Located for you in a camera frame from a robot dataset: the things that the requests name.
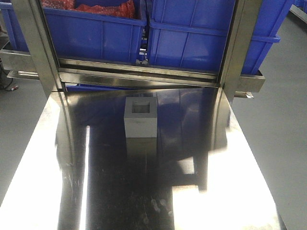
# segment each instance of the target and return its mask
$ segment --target gray floor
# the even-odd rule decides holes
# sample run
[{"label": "gray floor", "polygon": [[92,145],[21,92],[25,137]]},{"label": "gray floor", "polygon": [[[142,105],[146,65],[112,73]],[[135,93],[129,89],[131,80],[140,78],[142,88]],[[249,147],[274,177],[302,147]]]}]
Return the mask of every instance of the gray floor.
[{"label": "gray floor", "polygon": [[266,82],[233,110],[288,230],[307,229],[307,25],[284,21],[261,66]]},{"label": "gray floor", "polygon": [[20,88],[0,91],[0,203],[47,101],[35,80],[14,80]]},{"label": "gray floor", "polygon": [[[261,71],[267,81],[234,112],[288,230],[307,229],[307,26],[288,17]],[[46,102],[39,82],[0,91],[0,201]]]}]

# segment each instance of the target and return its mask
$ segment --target stainless steel frame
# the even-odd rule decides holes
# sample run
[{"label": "stainless steel frame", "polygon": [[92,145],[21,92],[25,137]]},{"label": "stainless steel frame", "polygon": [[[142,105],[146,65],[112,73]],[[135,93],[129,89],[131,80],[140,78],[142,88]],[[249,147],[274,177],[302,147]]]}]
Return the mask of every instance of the stainless steel frame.
[{"label": "stainless steel frame", "polygon": [[[5,69],[12,70],[8,77],[39,80],[36,68],[28,52],[10,50],[8,43],[0,57]],[[59,58],[60,80],[68,83],[120,86],[138,89],[163,89],[182,87],[219,87],[217,75],[190,69],[166,69],[144,65],[129,65],[98,60],[74,60]],[[259,92],[265,78],[258,75],[241,75],[236,91]]]},{"label": "stainless steel frame", "polygon": [[52,91],[64,90],[58,74],[59,62],[40,1],[12,0],[12,5],[46,96],[49,97]]},{"label": "stainless steel frame", "polygon": [[232,103],[262,0],[236,1],[232,25],[219,74],[219,83]]},{"label": "stainless steel frame", "polygon": [[42,82],[46,95],[63,91],[64,82],[135,86],[138,88],[222,87],[230,102],[236,91],[258,92],[263,77],[240,77],[262,0],[237,0],[220,73],[95,60],[58,59],[39,0],[12,0],[30,54],[2,50],[4,67]]}]

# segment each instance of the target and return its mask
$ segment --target reflective metal surface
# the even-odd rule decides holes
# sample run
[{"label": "reflective metal surface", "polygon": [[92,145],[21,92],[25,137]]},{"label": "reflective metal surface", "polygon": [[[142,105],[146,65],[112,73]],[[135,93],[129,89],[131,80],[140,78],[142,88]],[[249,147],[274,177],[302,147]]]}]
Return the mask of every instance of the reflective metal surface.
[{"label": "reflective metal surface", "polygon": [[[127,96],[157,97],[157,139],[126,140]],[[0,207],[6,230],[280,226],[217,88],[52,93]]]},{"label": "reflective metal surface", "polygon": [[165,75],[157,77],[155,74],[145,73],[113,73],[97,72],[83,69],[60,68],[61,81],[69,83],[96,83],[102,85],[113,85],[127,88],[182,88],[188,86],[218,87],[214,82],[200,81],[199,79],[183,78]]},{"label": "reflective metal surface", "polygon": [[259,75],[241,75],[236,91],[259,92],[265,82],[265,77]]},{"label": "reflective metal surface", "polygon": [[10,71],[7,77],[8,78],[28,79],[28,80],[39,80],[37,73],[24,72],[24,71]]},{"label": "reflective metal surface", "polygon": [[216,80],[217,74],[201,71],[199,69],[182,69],[173,67],[163,67],[163,66],[151,66],[151,65],[141,65],[141,64],[127,64],[122,62],[111,62],[111,61],[98,61],[98,60],[74,60],[74,59],[59,59],[61,67],[88,67],[88,68],[100,68],[100,69],[112,69],[117,70],[118,73],[122,72],[142,72],[142,73],[154,73],[161,75],[173,75],[191,78],[200,78],[208,80]]},{"label": "reflective metal surface", "polygon": [[230,103],[237,91],[261,4],[262,0],[236,1],[218,80]]},{"label": "reflective metal surface", "polygon": [[58,74],[59,62],[40,0],[11,0],[11,2],[45,95],[49,97],[52,91],[62,91]]},{"label": "reflective metal surface", "polygon": [[9,42],[0,51],[0,58],[4,69],[37,72],[30,53],[12,50]]},{"label": "reflective metal surface", "polygon": [[251,92],[242,92],[242,91],[236,91],[235,97],[254,99],[254,96]]}]

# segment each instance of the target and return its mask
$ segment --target red item in crate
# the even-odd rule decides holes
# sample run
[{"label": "red item in crate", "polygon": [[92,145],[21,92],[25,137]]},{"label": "red item in crate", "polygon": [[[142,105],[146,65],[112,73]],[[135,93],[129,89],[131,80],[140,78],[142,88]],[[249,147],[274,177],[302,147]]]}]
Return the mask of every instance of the red item in crate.
[{"label": "red item in crate", "polygon": [[41,0],[41,2],[43,7],[63,10],[72,10],[76,4],[76,0]]},{"label": "red item in crate", "polygon": [[133,0],[128,0],[122,3],[120,6],[88,6],[81,4],[76,11],[82,11],[87,13],[98,13],[103,15],[111,15],[117,17],[135,18],[135,8]]}]

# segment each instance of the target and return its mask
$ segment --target blue plastic crate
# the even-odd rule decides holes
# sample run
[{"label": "blue plastic crate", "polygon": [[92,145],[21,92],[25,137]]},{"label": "blue plastic crate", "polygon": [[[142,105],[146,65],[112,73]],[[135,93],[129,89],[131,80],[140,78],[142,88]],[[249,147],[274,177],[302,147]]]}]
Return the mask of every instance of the blue plastic crate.
[{"label": "blue plastic crate", "polygon": [[[148,59],[151,65],[218,72],[227,31],[150,21]],[[278,36],[253,36],[242,72],[256,74]]]},{"label": "blue plastic crate", "polygon": [[[127,0],[77,0],[90,5],[119,5]],[[44,8],[57,55],[135,63],[147,23],[144,0],[134,0],[139,19]],[[0,1],[0,9],[14,50],[28,51],[12,4]]]},{"label": "blue plastic crate", "polygon": [[[293,2],[263,0],[254,35],[275,36]],[[234,3],[234,0],[153,0],[151,16],[158,23],[228,30]]]},{"label": "blue plastic crate", "polygon": [[303,11],[307,13],[307,0],[304,1]]},{"label": "blue plastic crate", "polygon": [[304,0],[295,0],[293,4],[297,7],[304,7]]},{"label": "blue plastic crate", "polygon": [[254,35],[275,36],[294,0],[263,0]]},{"label": "blue plastic crate", "polygon": [[228,30],[235,0],[153,0],[157,23]]}]

